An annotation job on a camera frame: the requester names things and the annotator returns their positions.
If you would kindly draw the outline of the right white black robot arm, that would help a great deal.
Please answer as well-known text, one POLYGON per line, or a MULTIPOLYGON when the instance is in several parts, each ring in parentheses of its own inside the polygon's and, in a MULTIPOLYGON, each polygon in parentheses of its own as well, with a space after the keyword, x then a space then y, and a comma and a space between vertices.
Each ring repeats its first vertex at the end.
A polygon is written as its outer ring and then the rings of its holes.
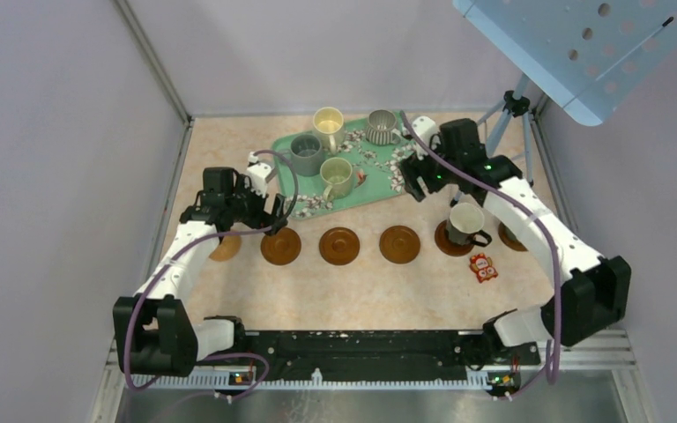
POLYGON ((626 315, 631 268, 584 243, 539 199, 508 157, 490 157, 478 125, 461 118, 441 125, 427 116, 400 120, 416 151, 401 162, 405 190, 418 202, 457 186, 503 223, 554 284, 545 304, 490 319, 481 340, 484 356, 504 363, 517 346, 553 340, 571 347, 626 315))

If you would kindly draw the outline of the dark brown wooden coaster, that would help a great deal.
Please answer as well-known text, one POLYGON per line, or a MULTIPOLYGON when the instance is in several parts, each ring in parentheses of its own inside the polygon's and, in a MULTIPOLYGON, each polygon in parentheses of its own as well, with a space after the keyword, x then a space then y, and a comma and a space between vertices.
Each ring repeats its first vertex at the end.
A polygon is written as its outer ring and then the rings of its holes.
POLYGON ((292 263, 301 253, 301 237, 289 227, 275 235, 265 235, 260 250, 263 258, 271 264, 283 266, 292 263))
POLYGON ((361 243, 355 231, 337 226, 321 236, 318 247, 325 262, 332 265, 347 265, 359 255, 361 243))
POLYGON ((504 233, 502 231, 502 227, 500 226, 500 223, 498 224, 497 233, 498 233, 498 236, 499 236, 500 240, 502 241, 502 243, 504 245, 506 245, 508 248, 515 250, 517 252, 527 251, 528 248, 522 242, 520 242, 520 244, 516 244, 516 243, 510 242, 507 238, 504 237, 504 233))
POLYGON ((391 263, 412 262, 420 253, 420 237, 408 226, 391 226, 379 239, 382 256, 391 263))
POLYGON ((447 232, 447 221, 441 221, 435 229, 435 245, 447 256, 461 257, 468 255, 474 248, 471 243, 460 245, 451 241, 447 232))

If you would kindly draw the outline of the dark green mug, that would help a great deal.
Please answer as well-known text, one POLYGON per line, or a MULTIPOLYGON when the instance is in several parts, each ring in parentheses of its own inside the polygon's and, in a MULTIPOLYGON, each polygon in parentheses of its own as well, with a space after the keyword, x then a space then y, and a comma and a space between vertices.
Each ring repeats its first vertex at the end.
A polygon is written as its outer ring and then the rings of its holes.
POLYGON ((502 227, 502 231, 504 233, 504 237, 507 238, 510 242, 520 244, 520 240, 517 238, 515 233, 509 229, 506 225, 503 223, 500 223, 500 226, 502 227))

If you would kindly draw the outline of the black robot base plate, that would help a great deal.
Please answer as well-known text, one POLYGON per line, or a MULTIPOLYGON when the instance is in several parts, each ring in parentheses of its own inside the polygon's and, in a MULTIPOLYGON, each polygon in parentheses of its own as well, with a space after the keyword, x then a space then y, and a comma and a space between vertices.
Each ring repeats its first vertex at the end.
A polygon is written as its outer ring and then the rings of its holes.
POLYGON ((539 366, 534 344, 495 347, 479 330, 262 330, 236 335, 210 366, 232 364, 269 382, 463 381, 476 371, 539 366))

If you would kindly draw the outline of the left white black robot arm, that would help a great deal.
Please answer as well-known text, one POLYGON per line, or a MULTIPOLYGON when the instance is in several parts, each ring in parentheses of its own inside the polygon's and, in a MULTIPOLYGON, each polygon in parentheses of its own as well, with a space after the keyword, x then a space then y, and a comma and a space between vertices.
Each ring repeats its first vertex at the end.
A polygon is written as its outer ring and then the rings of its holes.
POLYGON ((210 254, 236 235, 233 225, 245 225, 246 234, 276 234, 286 225, 284 196, 277 195, 272 209, 265 209, 274 173, 264 163, 242 173, 231 167, 204 170, 203 187, 183 210, 175 237, 152 276, 113 306, 118 362, 124 373, 186 376, 214 353, 231 365, 244 359, 248 342, 236 333, 235 318, 193 324, 185 303, 210 254))

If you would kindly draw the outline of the black mug white inside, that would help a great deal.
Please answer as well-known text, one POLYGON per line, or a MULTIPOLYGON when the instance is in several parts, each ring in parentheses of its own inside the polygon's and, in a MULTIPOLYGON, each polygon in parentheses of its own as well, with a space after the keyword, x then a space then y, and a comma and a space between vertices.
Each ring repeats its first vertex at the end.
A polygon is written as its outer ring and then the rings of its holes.
POLYGON ((492 236, 484 230, 486 219, 483 211, 470 203, 458 203, 450 209, 446 223, 448 239, 461 246, 486 247, 492 236))

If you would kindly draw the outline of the light tan wooden coaster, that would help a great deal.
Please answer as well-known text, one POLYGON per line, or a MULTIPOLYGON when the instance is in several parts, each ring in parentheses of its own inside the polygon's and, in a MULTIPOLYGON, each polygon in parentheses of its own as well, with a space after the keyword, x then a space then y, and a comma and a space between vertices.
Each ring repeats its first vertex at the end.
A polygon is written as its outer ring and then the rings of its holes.
POLYGON ((209 255, 214 262, 225 262, 234 258, 242 247, 240 235, 223 237, 217 248, 209 255))

